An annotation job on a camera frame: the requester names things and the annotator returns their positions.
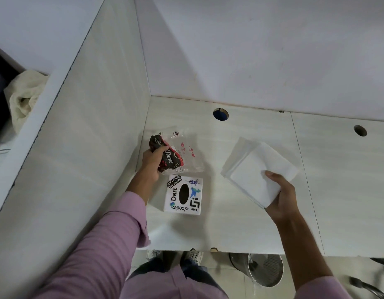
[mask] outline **plastic bag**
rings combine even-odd
[[[164,129],[159,134],[151,136],[149,146],[152,151],[160,146],[169,147],[163,153],[158,168],[165,175],[204,171],[203,161],[196,154],[184,130],[177,127]]]

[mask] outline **sneaker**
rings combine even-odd
[[[146,259],[147,260],[151,260],[151,259],[156,258],[156,257],[163,259],[163,251],[148,250],[148,252],[146,253]]]
[[[185,255],[185,259],[193,260],[198,264],[198,266],[200,265],[202,258],[203,258],[203,252],[196,251],[195,249],[192,249],[189,252],[186,252],[186,255]]]

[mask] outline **trash can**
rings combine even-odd
[[[235,269],[261,286],[273,287],[282,279],[283,262],[280,255],[229,253],[229,259]]]

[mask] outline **blue jeans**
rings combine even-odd
[[[215,286],[219,290],[223,291],[222,288],[215,282],[213,277],[207,272],[205,266],[198,266],[193,260],[185,259],[179,263],[181,270],[183,271],[185,278],[189,277],[192,280],[197,282],[202,282],[210,286]],[[155,257],[149,260],[148,262],[142,264],[138,267],[129,277],[128,280],[141,274],[146,274],[148,272],[159,272],[165,273],[164,262],[159,258]]]

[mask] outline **rolled-up sleeve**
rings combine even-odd
[[[351,299],[351,296],[332,276],[320,277],[301,286],[295,299]]]
[[[33,298],[118,299],[136,247],[148,244],[145,203],[125,192]]]

